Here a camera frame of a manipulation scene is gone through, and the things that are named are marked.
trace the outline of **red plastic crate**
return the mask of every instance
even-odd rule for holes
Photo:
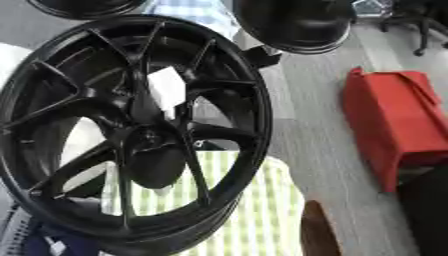
[[[355,68],[342,107],[361,154],[386,192],[394,192],[398,167],[433,165],[448,157],[448,119],[424,73],[364,74]]]

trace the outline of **checkered fabric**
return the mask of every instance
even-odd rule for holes
[[[227,174],[237,155],[232,151],[198,152],[209,188]],[[106,214],[121,214],[117,179],[115,168],[108,168],[102,195],[102,211]],[[131,188],[133,207],[139,216],[176,209],[197,198],[188,169],[165,196],[135,183]],[[229,220],[209,239],[179,255],[302,256],[299,233],[303,208],[303,196],[294,186],[288,166],[267,157]]]
[[[176,17],[208,27],[229,40],[240,26],[220,0],[154,0],[143,12]]]

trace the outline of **black wheel rim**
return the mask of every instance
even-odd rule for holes
[[[146,74],[167,65],[187,82],[187,103],[173,122],[161,118],[145,90]],[[199,96],[218,107],[232,127],[191,122]],[[18,67],[2,91],[0,106],[1,176],[11,193],[39,218],[102,241],[153,242],[219,214],[226,218],[226,209],[264,159],[272,129],[265,84],[243,53],[211,30],[159,16],[121,16],[63,33]],[[79,117],[93,120],[107,140],[59,167],[61,149]],[[193,148],[194,141],[208,139],[230,140],[240,147],[235,164],[213,189],[204,183]],[[129,200],[133,177],[125,170],[132,169],[136,154],[171,147],[185,156],[198,200],[165,214],[135,216]],[[61,192],[64,181],[106,160],[120,169],[121,203],[126,207],[118,217],[85,212]]]
[[[28,0],[47,14],[66,19],[99,19],[129,12],[146,0]]]

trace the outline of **gray floor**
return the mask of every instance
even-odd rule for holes
[[[25,1],[0,1],[0,42],[35,49],[75,24],[41,14]],[[280,65],[262,71],[276,116],[270,153],[289,164],[307,199],[323,203],[346,256],[417,255],[395,196],[380,192],[339,107],[345,75],[355,66],[427,72],[448,102],[448,52],[434,38],[425,57],[414,57],[417,38],[409,28],[383,34],[358,25],[334,52],[285,54]],[[238,43],[247,48],[254,41],[242,35]]]

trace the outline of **office chair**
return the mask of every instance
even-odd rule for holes
[[[388,31],[390,25],[415,24],[421,35],[420,48],[414,51],[414,55],[423,56],[428,48],[430,30],[435,30],[448,37],[448,28],[436,20],[436,16],[443,9],[448,10],[445,0],[402,0],[395,4],[394,14],[381,23],[381,30]],[[448,49],[448,42],[443,44]]]

